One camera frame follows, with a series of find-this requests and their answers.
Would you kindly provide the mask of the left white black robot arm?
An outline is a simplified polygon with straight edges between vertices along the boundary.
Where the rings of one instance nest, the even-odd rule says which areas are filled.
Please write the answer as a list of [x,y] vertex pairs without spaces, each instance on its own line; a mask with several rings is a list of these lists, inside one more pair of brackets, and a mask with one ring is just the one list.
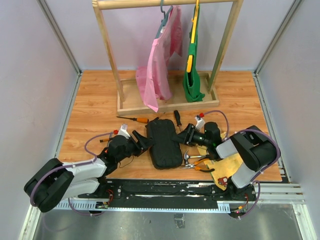
[[64,163],[50,159],[24,186],[30,204],[42,213],[55,208],[60,201],[82,194],[101,198],[107,185],[101,179],[113,173],[125,158],[138,157],[155,144],[137,131],[119,130],[102,152],[89,160]]

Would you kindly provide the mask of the black plastic tool case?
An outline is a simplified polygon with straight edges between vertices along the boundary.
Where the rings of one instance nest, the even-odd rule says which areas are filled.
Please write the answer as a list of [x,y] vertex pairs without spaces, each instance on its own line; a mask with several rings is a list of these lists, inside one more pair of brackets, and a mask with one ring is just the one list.
[[172,120],[151,120],[146,125],[146,135],[154,142],[149,149],[153,166],[158,170],[178,168],[183,163],[180,144],[173,140],[176,128]]

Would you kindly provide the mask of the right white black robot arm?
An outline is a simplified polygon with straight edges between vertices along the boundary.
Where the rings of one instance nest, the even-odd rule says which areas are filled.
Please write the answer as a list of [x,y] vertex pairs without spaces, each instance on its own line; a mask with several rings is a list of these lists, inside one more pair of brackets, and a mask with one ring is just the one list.
[[257,176],[281,156],[281,151],[274,140],[255,125],[223,140],[217,123],[205,123],[203,133],[190,123],[181,133],[174,134],[172,140],[186,146],[206,147],[207,154],[200,156],[200,160],[194,163],[189,163],[187,158],[184,160],[186,169],[195,169],[204,173],[212,173],[215,169],[198,167],[200,162],[222,161],[239,154],[242,164],[227,178],[226,190],[222,193],[232,200],[240,199]]

